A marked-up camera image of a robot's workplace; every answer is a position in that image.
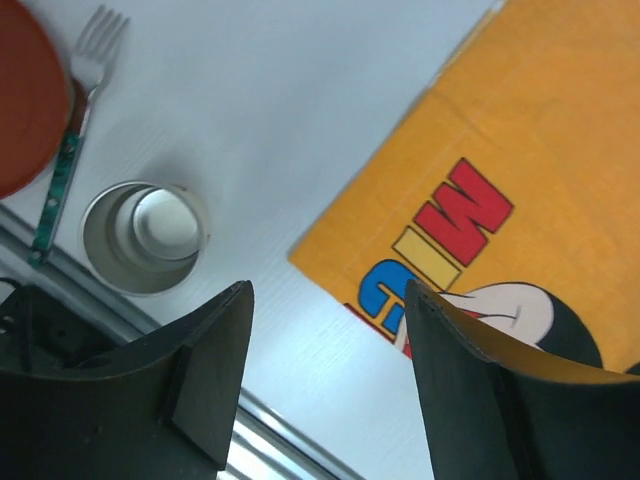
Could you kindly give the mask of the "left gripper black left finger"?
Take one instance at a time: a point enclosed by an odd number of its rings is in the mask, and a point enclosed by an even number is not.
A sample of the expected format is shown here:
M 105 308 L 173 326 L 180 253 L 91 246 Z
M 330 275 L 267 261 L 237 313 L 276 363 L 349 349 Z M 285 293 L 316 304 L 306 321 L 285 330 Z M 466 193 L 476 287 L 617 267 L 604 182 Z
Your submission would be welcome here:
M 239 281 L 104 366 L 1 367 L 5 479 L 213 479 L 227 464 L 254 313 Z

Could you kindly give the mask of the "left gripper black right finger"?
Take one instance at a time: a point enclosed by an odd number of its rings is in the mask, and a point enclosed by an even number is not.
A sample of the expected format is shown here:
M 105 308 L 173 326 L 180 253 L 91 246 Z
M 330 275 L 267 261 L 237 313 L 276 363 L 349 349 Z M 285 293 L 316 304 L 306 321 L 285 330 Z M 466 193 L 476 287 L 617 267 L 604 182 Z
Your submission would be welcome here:
M 635 479 L 639 379 L 526 345 L 410 281 L 405 313 L 438 479 Z

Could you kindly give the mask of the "silver metal cup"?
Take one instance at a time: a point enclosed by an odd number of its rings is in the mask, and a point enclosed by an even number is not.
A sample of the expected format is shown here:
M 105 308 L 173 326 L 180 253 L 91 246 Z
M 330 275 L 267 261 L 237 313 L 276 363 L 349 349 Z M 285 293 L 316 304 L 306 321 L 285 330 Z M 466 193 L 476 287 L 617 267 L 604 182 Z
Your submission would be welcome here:
M 184 284 L 210 240 L 210 215 L 189 190 L 127 181 L 87 207 L 81 246 L 94 276 L 125 295 L 153 296 Z

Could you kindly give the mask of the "orange cartoon mouse placemat cloth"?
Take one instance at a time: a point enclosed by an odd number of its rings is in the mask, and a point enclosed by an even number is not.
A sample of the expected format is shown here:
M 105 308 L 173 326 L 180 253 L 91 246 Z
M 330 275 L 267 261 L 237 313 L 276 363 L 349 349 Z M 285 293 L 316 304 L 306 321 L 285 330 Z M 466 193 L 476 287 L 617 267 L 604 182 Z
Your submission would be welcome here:
M 639 5 L 507 1 L 290 262 L 408 353 L 405 286 L 546 352 L 639 370 Z

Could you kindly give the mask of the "red round plate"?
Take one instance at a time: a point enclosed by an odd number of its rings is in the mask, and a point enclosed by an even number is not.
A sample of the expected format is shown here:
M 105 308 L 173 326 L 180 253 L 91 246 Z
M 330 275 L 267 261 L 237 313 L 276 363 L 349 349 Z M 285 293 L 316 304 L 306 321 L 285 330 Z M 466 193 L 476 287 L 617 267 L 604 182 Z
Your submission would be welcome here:
M 71 109 L 65 70 L 36 17 L 1 3 L 1 196 L 27 186 L 52 160 Z

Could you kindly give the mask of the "fork with green handle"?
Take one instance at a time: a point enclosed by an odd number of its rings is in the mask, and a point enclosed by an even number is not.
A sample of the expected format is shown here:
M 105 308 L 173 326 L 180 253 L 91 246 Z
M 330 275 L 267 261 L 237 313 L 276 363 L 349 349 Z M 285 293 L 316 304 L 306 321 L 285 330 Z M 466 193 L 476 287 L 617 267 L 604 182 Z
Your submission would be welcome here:
M 73 108 L 30 246 L 28 264 L 34 269 L 48 261 L 81 156 L 94 98 L 108 83 L 128 22 L 122 13 L 104 5 L 98 7 L 71 51 Z

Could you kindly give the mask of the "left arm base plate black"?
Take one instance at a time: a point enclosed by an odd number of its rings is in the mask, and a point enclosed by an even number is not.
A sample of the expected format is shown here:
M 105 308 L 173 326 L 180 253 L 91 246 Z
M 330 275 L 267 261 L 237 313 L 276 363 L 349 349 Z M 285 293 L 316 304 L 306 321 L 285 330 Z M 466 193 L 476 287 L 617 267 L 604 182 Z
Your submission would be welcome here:
M 119 344 L 35 285 L 1 278 L 1 367 L 45 374 L 104 366 Z

